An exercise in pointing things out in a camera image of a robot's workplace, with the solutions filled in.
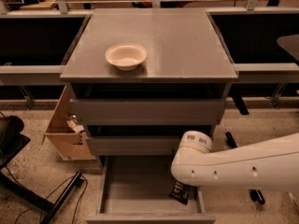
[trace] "brown box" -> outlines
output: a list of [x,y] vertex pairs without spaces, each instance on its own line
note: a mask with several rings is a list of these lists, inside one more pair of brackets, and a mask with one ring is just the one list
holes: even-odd
[[65,161],[94,160],[95,157],[91,154],[86,143],[86,133],[74,133],[67,125],[68,117],[73,114],[69,103],[70,98],[70,94],[64,88],[60,101],[50,119],[45,136],[52,142]]

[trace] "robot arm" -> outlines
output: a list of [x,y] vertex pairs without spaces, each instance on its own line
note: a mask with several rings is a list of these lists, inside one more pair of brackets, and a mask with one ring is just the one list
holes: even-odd
[[299,191],[299,133],[209,153],[204,133],[186,132],[172,162],[173,177],[191,186]]

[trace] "cabinet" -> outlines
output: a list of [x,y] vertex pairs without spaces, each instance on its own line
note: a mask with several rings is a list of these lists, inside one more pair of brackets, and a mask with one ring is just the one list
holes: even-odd
[[[124,72],[106,62],[105,52],[128,42],[146,48],[148,58],[135,70]],[[159,164],[153,160],[165,155],[169,167],[170,155],[186,131],[213,134],[230,85],[236,80],[237,72],[201,8],[96,9],[61,75],[72,92],[71,105],[85,127],[91,153],[97,158],[114,156],[113,161],[147,156],[152,167]],[[146,167],[145,159],[132,165]],[[124,167],[118,171],[129,172]],[[132,171],[130,176],[142,179],[140,172]],[[134,186],[127,181],[128,187]],[[171,181],[170,176],[163,182]],[[100,188],[102,194],[105,186]],[[159,199],[168,199],[168,191],[164,189]],[[213,218],[200,215],[188,215],[184,223],[213,223]],[[180,222],[186,217],[150,216],[152,222],[160,223]],[[116,223],[128,218],[134,223],[149,215],[108,215],[90,222]]]

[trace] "gray countertop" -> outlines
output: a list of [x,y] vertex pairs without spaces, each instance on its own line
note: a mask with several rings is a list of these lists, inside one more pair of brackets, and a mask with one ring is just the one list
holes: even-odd
[[[133,71],[107,63],[107,49],[140,44]],[[203,8],[96,9],[61,75],[65,82],[230,82],[237,80]]]

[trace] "bowl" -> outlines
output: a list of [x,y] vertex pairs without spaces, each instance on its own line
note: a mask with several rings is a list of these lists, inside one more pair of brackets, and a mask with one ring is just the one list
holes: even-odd
[[106,60],[122,71],[131,71],[143,63],[148,56],[147,50],[134,43],[122,43],[106,51]]

